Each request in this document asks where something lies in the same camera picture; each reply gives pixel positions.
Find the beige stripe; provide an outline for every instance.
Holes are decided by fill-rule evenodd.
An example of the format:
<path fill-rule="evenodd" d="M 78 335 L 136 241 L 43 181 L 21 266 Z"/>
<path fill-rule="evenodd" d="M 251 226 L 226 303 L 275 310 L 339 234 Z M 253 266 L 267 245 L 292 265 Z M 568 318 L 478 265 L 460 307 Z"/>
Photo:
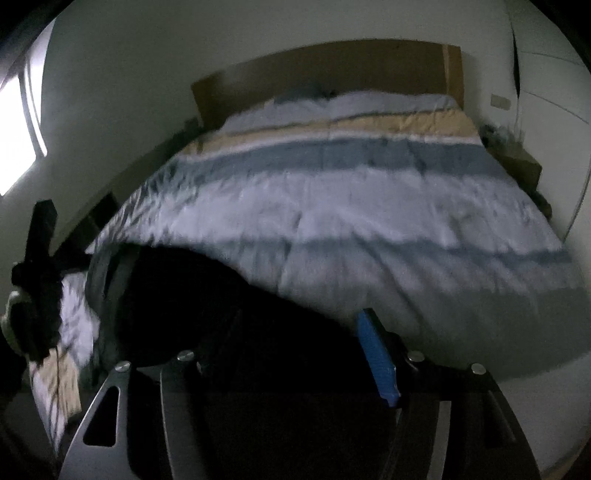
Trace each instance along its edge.
<path fill-rule="evenodd" d="M 80 393 L 78 390 L 78 367 L 61 345 L 51 349 L 43 364 L 31 364 L 31 375 L 37 377 L 47 389 L 49 399 L 57 405 L 67 419 L 80 412 Z"/>
<path fill-rule="evenodd" d="M 391 137 L 453 137 L 477 139 L 478 132 L 472 121 L 461 110 L 419 112 L 406 115 L 371 115 L 334 122 L 314 122 L 307 125 L 273 128 L 239 135 L 221 135 L 207 140 L 197 140 L 180 153 L 185 155 L 211 154 L 219 151 L 240 150 L 246 144 L 268 144 L 280 138 L 334 138 L 336 132 L 365 132 L 376 136 Z"/>

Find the window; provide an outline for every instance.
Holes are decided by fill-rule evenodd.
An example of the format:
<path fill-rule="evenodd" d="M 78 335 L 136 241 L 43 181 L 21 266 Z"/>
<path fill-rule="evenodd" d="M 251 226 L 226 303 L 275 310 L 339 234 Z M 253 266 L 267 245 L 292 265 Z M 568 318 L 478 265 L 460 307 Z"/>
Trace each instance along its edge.
<path fill-rule="evenodd" d="M 22 108 L 21 85 L 13 77 L 0 90 L 0 195 L 35 161 L 35 149 Z"/>
<path fill-rule="evenodd" d="M 0 196 L 35 159 L 47 155 L 40 129 L 41 80 L 53 24 L 35 40 L 19 75 L 10 78 L 0 90 Z"/>

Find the bed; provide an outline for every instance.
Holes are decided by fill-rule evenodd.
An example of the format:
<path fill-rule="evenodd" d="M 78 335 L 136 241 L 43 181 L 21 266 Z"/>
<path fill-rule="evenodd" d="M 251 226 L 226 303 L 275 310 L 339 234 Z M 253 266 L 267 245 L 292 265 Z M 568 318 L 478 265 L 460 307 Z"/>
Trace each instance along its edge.
<path fill-rule="evenodd" d="M 541 470 L 586 435 L 589 305 L 579 271 L 463 113 L 458 47 L 355 40 L 229 67 L 192 86 L 207 133 L 89 247 L 178 245 L 352 327 L 372 307 L 436 362 L 484 364 Z M 30 365 L 56 452 L 105 372 L 84 274 L 61 344 Z"/>

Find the white wall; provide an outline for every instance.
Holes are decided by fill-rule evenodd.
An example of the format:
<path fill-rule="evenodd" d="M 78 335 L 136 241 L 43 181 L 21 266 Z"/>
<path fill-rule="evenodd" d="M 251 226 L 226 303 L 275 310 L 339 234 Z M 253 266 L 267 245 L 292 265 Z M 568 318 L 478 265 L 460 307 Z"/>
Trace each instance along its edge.
<path fill-rule="evenodd" d="M 0 200 L 0 299 L 24 252 L 31 209 L 51 198 L 58 229 L 136 158 L 195 116 L 193 81 L 274 51 L 352 38 L 459 45 L 466 111 L 512 125 L 512 36 L 503 0 L 75 0 L 58 18 L 43 83 L 48 156 Z M 512 109 L 490 107 L 496 93 Z"/>
<path fill-rule="evenodd" d="M 518 125 L 542 165 L 540 192 L 564 239 L 586 185 L 591 158 L 591 74 L 558 27 L 529 0 L 506 0 L 521 75 Z"/>

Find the metal bolt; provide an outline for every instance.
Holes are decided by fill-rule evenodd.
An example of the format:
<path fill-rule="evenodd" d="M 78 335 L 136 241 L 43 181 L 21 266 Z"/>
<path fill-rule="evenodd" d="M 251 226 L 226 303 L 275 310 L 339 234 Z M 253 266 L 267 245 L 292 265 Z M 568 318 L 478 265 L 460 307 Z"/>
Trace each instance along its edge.
<path fill-rule="evenodd" d="M 472 364 L 472 373 L 475 375 L 484 375 L 486 373 L 486 368 L 481 364 Z"/>
<path fill-rule="evenodd" d="M 419 352 L 418 350 L 413 350 L 407 353 L 407 357 L 411 362 L 416 364 L 425 360 L 425 355 L 423 352 Z"/>
<path fill-rule="evenodd" d="M 193 358 L 195 358 L 195 353 L 192 350 L 183 350 L 177 355 L 179 362 L 190 362 Z"/>
<path fill-rule="evenodd" d="M 119 362 L 117 365 L 115 365 L 115 371 L 119 372 L 120 374 L 124 374 L 130 368 L 131 368 L 131 362 L 129 362 L 127 360 L 123 360 L 122 362 Z"/>

